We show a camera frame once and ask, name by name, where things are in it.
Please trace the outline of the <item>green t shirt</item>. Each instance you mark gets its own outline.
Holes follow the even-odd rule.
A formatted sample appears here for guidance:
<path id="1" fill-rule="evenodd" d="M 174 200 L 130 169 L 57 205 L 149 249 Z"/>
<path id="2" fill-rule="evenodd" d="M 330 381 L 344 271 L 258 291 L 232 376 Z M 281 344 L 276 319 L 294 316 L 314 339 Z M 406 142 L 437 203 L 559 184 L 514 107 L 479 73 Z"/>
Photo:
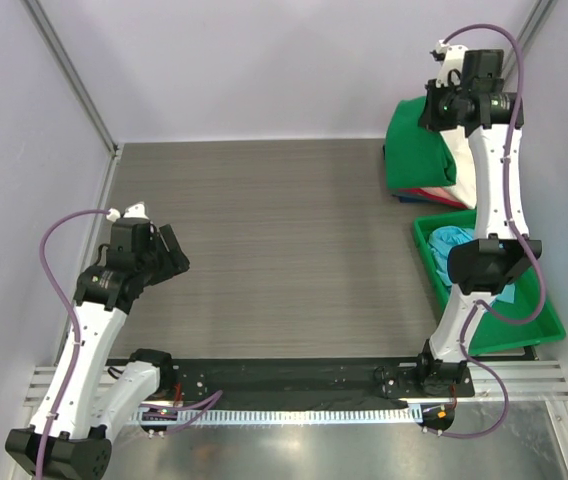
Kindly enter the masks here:
<path id="1" fill-rule="evenodd" d="M 383 148 L 389 189 L 455 184 L 457 168 L 444 139 L 418 125 L 425 103 L 425 96 L 401 100 L 390 119 Z"/>

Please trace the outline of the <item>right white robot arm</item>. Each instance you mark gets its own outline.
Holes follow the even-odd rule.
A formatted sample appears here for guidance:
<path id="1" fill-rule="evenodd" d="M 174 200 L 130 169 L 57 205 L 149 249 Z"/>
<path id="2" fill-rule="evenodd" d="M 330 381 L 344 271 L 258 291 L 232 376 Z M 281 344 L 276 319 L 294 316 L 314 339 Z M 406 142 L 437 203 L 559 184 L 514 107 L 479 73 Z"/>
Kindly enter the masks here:
<path id="1" fill-rule="evenodd" d="M 453 287 L 411 372 L 422 393 L 444 396 L 469 385 L 467 347 L 482 316 L 505 286 L 528 269 L 540 269 L 542 243 L 531 238 L 522 210 L 518 155 L 523 106 L 519 93 L 504 89 L 503 51 L 442 42 L 432 55 L 441 68 L 426 85 L 418 124 L 432 132 L 463 128 L 478 189 L 475 237 L 448 256 Z"/>

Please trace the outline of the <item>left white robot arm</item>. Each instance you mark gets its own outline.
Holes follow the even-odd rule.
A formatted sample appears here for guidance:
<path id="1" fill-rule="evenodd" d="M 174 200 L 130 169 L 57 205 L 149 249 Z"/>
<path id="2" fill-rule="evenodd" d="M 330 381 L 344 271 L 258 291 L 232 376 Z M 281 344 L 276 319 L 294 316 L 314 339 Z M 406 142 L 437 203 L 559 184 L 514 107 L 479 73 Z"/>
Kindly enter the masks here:
<path id="1" fill-rule="evenodd" d="M 104 395 L 108 355 L 144 289 L 190 267 L 170 225 L 121 218 L 98 259 L 80 274 L 69 305 L 71 328 L 58 366 L 26 428 L 9 432 L 5 450 L 36 479 L 100 479 L 124 424 L 146 399 L 176 387 L 169 353 L 138 349 Z"/>

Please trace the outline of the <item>folded cream t shirt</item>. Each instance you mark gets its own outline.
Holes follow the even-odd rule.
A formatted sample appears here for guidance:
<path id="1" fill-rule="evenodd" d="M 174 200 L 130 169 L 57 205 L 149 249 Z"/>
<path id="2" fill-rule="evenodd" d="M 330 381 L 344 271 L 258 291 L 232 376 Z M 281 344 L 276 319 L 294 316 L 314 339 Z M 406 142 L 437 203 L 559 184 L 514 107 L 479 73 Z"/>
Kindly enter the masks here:
<path id="1" fill-rule="evenodd" d="M 468 209 L 475 209 L 477 204 L 475 165 L 464 128 L 445 130 L 440 136 L 451 153 L 456 167 L 455 183 L 445 187 L 445 190 Z"/>

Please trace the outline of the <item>folded pink t shirt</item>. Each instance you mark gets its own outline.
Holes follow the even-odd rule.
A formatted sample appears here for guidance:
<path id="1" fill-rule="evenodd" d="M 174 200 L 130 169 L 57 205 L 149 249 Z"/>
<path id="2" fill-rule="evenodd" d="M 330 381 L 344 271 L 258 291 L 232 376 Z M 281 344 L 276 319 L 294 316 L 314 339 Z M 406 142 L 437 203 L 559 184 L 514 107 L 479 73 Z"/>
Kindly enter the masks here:
<path id="1" fill-rule="evenodd" d="M 419 188 L 420 194 L 442 203 L 457 203 L 458 199 L 443 187 Z"/>

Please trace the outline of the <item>folded red t shirt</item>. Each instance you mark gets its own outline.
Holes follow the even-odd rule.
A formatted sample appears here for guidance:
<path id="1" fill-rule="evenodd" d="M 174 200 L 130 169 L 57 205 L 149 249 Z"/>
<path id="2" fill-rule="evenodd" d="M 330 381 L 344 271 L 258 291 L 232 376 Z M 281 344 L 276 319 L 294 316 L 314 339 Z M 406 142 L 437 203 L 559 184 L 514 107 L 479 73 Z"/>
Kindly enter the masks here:
<path id="1" fill-rule="evenodd" d="M 421 194 L 420 194 L 420 191 L 419 191 L 419 188 L 394 189 L 393 191 L 401 192 L 401 193 L 406 194 L 406 195 L 408 195 L 408 194 L 415 195 L 415 196 L 418 196 L 418 197 L 421 197 L 421 198 L 425 199 L 426 202 L 429 202 L 429 203 L 446 205 L 446 206 L 450 206 L 450 207 L 457 208 L 457 209 L 462 209 L 462 210 L 467 209 L 467 206 L 466 206 L 464 203 L 462 203 L 459 199 L 458 199 L 458 202 L 457 202 L 457 203 L 442 203 L 442 202 L 438 202 L 438 201 L 435 201 L 435 200 L 433 200 L 433 199 L 430 199 L 430 198 L 428 198 L 428 197 L 425 197 L 425 196 L 421 195 Z"/>

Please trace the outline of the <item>folded navy t shirt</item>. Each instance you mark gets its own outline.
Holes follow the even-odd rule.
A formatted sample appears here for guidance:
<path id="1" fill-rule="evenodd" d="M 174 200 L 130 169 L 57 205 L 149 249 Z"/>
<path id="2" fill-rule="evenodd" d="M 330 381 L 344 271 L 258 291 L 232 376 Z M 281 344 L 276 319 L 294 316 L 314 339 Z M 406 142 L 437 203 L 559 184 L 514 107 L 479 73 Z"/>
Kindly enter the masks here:
<path id="1" fill-rule="evenodd" d="M 411 194 L 406 195 L 401 192 L 390 191 L 390 195 L 396 200 L 398 200 L 400 203 L 406 203 L 406 204 L 426 203 L 425 199 Z"/>

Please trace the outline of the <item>light blue t shirt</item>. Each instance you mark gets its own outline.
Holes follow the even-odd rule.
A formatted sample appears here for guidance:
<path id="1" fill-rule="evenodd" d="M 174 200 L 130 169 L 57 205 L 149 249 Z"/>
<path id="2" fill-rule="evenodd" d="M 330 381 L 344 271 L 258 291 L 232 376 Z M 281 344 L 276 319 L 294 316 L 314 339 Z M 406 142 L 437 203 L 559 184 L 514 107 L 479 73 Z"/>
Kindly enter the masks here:
<path id="1" fill-rule="evenodd" d="M 420 255 L 426 273 L 435 291 L 438 305 L 444 309 L 450 297 L 453 282 L 448 260 L 452 249 L 474 239 L 475 230 L 469 226 L 444 225 L 435 229 L 418 228 Z"/>

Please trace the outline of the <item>right aluminium frame post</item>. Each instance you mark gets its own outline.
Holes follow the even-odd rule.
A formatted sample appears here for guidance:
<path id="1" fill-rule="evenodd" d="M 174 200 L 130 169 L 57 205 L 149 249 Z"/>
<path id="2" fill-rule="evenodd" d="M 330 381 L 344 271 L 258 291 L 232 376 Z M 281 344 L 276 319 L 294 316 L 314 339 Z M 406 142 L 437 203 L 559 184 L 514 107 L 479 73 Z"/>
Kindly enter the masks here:
<path id="1" fill-rule="evenodd" d="M 517 35 L 517 40 L 522 50 L 527 50 L 533 45 L 537 35 L 550 18 L 557 4 L 557 0 L 534 1 Z"/>

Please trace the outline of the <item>aluminium frame post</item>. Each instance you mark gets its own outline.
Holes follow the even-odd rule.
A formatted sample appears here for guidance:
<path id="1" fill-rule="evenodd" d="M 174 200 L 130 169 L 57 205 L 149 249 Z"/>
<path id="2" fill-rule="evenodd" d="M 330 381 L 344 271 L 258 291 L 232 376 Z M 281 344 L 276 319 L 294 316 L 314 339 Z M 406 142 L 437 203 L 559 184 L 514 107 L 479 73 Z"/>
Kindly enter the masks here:
<path id="1" fill-rule="evenodd" d="M 517 40 L 522 50 L 527 50 L 533 45 L 537 35 L 550 18 L 557 4 L 557 0 L 534 1 L 517 35 Z"/>
<path id="2" fill-rule="evenodd" d="M 115 155 L 118 149 L 117 142 L 114 140 L 106 126 L 106 123 L 100 115 L 97 106 L 84 85 L 79 72 L 77 71 L 41 2 L 38 0 L 22 0 L 21 4 L 31 18 L 36 30 L 42 37 L 55 63 L 58 65 L 58 68 L 66 79 L 72 93 L 75 95 L 81 108 L 86 114 L 89 123 L 96 131 L 107 151 L 111 155 Z"/>

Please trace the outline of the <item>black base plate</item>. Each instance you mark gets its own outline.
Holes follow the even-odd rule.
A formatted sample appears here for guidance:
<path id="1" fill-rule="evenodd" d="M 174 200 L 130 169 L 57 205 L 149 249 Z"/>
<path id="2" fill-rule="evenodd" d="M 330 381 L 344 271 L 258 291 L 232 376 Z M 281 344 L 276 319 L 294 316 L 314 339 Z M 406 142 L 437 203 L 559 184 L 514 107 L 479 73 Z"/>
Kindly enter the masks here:
<path id="1" fill-rule="evenodd" d="M 466 364 L 431 370 L 410 357 L 175 359 L 174 384 L 193 404 L 220 391 L 216 407 L 247 411 L 398 409 L 410 400 L 471 398 Z"/>

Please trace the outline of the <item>left aluminium frame post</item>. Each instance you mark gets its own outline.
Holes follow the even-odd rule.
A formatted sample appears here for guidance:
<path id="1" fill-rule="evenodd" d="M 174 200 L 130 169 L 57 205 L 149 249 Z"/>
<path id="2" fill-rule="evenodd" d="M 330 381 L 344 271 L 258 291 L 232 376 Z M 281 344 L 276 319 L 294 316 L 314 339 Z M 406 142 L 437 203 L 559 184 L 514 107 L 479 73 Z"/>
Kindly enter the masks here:
<path id="1" fill-rule="evenodd" d="M 89 123 L 96 131 L 107 151 L 111 155 L 115 155 L 118 149 L 117 142 L 114 140 L 106 126 L 106 123 L 100 115 L 97 106 L 84 85 L 79 72 L 77 71 L 41 2 L 38 0 L 22 0 L 21 4 L 31 18 L 36 30 L 42 37 L 55 63 L 58 65 L 58 68 L 66 79 L 72 93 L 75 95 L 81 108 L 86 114 Z"/>

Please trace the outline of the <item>aluminium rail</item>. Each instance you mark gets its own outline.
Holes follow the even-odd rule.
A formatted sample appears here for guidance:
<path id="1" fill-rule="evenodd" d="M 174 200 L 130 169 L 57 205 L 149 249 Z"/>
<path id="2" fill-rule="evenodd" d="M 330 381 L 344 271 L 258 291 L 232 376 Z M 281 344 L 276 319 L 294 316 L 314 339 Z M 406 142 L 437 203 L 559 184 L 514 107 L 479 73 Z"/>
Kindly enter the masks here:
<path id="1" fill-rule="evenodd" d="M 568 401 L 568 383 L 557 361 L 489 362 L 487 366 L 502 380 L 511 401 Z M 502 398 L 493 375 L 475 365 L 469 369 L 478 401 Z M 41 404 L 55 371 L 55 367 L 35 368 L 23 401 L 25 407 Z"/>

